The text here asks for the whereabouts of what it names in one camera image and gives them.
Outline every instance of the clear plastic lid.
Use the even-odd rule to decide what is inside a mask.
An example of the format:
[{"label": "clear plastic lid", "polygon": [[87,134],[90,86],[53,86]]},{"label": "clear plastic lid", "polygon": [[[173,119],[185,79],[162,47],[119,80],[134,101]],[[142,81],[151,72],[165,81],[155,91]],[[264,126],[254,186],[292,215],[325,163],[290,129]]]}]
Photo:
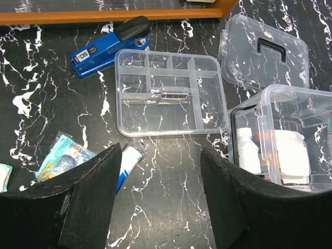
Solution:
[{"label": "clear plastic lid", "polygon": [[243,15],[220,35],[222,75],[230,83],[260,91],[270,84],[309,87],[307,44]]},{"label": "clear plastic lid", "polygon": [[126,136],[228,129],[220,66],[211,56],[124,49],[115,74],[118,129]]}]

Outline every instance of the blue and white tube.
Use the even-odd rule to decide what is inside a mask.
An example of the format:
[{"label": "blue and white tube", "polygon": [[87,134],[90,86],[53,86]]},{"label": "blue and white tube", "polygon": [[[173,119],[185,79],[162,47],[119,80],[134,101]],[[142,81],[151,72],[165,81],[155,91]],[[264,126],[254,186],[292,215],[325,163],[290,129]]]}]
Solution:
[{"label": "blue and white tube", "polygon": [[122,161],[118,185],[116,187],[116,194],[120,190],[122,184],[133,171],[135,166],[143,160],[143,153],[145,146],[142,141],[130,141],[122,150]]}]

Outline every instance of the plastic storage container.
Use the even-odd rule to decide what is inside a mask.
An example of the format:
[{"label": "plastic storage container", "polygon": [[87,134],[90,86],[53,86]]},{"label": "plastic storage container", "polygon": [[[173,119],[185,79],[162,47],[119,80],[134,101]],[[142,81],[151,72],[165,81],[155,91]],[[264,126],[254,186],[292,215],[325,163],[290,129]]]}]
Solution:
[{"label": "plastic storage container", "polygon": [[220,35],[222,75],[230,83],[260,91],[270,84],[309,87],[306,43],[243,15]]},{"label": "plastic storage container", "polygon": [[[274,183],[303,191],[318,192],[332,189],[332,165],[329,165],[331,155],[327,144],[327,124],[332,116],[332,92],[274,84],[237,107],[252,105],[257,106],[236,112],[235,120],[237,128],[251,128],[261,153],[261,166],[262,162],[268,165],[267,172],[262,169],[266,178]],[[275,130],[294,131],[303,137],[283,134],[288,139],[281,138],[276,141],[275,136],[280,137],[280,132]],[[287,173],[295,172],[293,169],[281,170],[277,150],[277,142],[283,142],[285,145],[285,141],[289,142],[292,136],[300,146],[299,150],[289,146],[293,152],[293,158],[290,158],[294,162],[293,167],[300,167],[304,162],[304,158],[300,157],[305,156],[306,147],[310,162],[310,169],[301,169],[302,172],[299,172],[303,176],[308,173],[305,181],[297,181],[300,184],[296,181],[290,183],[292,177],[298,177],[297,174]],[[232,143],[228,146],[232,155]]]},{"label": "plastic storage container", "polygon": [[115,73],[118,129],[126,136],[229,127],[220,66],[211,56],[124,49]]}]

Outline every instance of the black stapler handle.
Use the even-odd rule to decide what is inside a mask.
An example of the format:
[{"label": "black stapler handle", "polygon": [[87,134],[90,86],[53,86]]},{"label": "black stapler handle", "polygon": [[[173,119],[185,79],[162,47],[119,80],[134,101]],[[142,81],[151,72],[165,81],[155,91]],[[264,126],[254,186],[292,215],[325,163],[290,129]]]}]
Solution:
[{"label": "black stapler handle", "polygon": [[114,28],[114,34],[121,42],[130,38],[144,38],[150,32],[150,21],[147,17],[135,17]]}]

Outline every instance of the white bottle cap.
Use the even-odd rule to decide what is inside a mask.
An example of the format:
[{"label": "white bottle cap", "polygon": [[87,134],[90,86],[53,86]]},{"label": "white bottle cap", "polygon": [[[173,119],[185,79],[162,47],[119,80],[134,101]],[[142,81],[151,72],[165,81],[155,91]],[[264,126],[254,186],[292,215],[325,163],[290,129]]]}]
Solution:
[{"label": "white bottle cap", "polygon": [[238,137],[253,137],[251,128],[238,128],[237,135]]}]

